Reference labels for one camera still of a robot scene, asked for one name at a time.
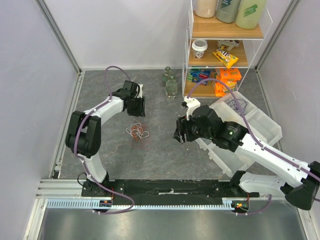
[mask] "orange box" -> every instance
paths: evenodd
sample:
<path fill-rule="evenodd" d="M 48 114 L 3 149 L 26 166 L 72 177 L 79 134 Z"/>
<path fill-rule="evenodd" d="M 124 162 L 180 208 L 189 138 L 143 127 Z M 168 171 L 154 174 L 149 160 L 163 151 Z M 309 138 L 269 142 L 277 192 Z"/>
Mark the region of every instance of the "orange box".
<path fill-rule="evenodd" d="M 225 82 L 225 84 L 231 88 L 232 91 L 237 90 L 237 82 L 233 81 L 233 82 Z M 221 83 L 215 82 L 213 85 L 214 88 L 214 93 L 217 97 L 223 97 L 224 95 L 226 95 L 226 93 L 229 92 L 229 90 L 223 86 Z"/>
<path fill-rule="evenodd" d="M 240 81 L 242 76 L 238 68 L 216 68 L 217 79 L 224 83 Z"/>

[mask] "plastic jar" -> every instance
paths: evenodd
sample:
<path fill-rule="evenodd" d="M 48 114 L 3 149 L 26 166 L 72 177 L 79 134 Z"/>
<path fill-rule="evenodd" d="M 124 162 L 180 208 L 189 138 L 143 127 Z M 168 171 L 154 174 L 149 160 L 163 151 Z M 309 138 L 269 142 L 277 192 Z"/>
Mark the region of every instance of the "plastic jar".
<path fill-rule="evenodd" d="M 212 18 L 215 15 L 218 0 L 197 0 L 195 14 L 201 18 Z"/>
<path fill-rule="evenodd" d="M 192 43 L 192 52 L 197 59 L 201 59 L 204 56 L 205 50 L 207 50 L 207 48 L 208 43 L 206 40 L 196 39 Z"/>

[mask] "glass bottle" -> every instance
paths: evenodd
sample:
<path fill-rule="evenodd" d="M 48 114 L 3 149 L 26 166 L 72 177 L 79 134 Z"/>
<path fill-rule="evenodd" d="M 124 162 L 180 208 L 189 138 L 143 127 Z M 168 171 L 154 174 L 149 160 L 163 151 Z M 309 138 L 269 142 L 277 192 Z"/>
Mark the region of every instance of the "glass bottle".
<path fill-rule="evenodd" d="M 166 82 L 169 80 L 171 74 L 171 68 L 169 66 L 165 67 L 164 73 L 162 74 L 162 86 L 166 87 Z"/>
<path fill-rule="evenodd" d="M 175 99 L 178 94 L 178 83 L 175 80 L 175 76 L 171 75 L 169 80 L 165 84 L 166 95 L 170 100 Z"/>
<path fill-rule="evenodd" d="M 238 15 L 241 0 L 220 0 L 216 11 L 216 18 L 221 22 L 233 23 Z"/>

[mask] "yellow snack bag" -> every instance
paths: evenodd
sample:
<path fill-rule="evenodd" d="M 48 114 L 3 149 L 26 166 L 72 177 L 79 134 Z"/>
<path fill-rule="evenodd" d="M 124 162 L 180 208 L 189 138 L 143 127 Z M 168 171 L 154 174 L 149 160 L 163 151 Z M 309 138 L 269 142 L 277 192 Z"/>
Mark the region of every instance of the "yellow snack bag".
<path fill-rule="evenodd" d="M 212 54 L 215 55 L 220 60 L 220 62 L 222 62 L 223 65 L 226 66 L 227 69 L 231 68 L 239 60 L 238 57 L 227 53 L 221 48 L 218 48 L 217 50 L 212 52 Z"/>

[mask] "white wall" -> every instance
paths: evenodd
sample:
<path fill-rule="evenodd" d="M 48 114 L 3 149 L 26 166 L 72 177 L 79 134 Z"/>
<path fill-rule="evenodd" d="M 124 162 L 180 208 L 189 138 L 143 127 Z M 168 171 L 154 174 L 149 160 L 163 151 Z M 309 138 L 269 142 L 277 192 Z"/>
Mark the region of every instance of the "white wall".
<path fill-rule="evenodd" d="M 262 57 L 265 49 L 267 48 L 272 36 L 274 35 L 283 15 L 285 14 L 291 1 L 292 0 L 267 0 L 266 6 L 268 8 L 268 11 L 270 13 L 270 16 L 272 18 L 273 23 L 270 27 L 268 34 L 264 37 L 262 45 L 261 45 L 259 52 L 257 53 L 253 63 L 252 63 L 252 66 L 256 66 L 258 64 L 260 58 Z"/>
<path fill-rule="evenodd" d="M 77 75 L 34 0 L 3 1 L 0 33 L 0 239 L 21 240 Z"/>
<path fill-rule="evenodd" d="M 319 0 L 302 0 L 260 70 L 275 121 L 282 127 L 283 150 L 309 163 L 320 162 L 319 14 Z M 319 213 L 320 203 L 314 202 L 313 219 L 320 228 Z"/>
<path fill-rule="evenodd" d="M 81 68 L 182 67 L 188 0 L 46 0 Z"/>

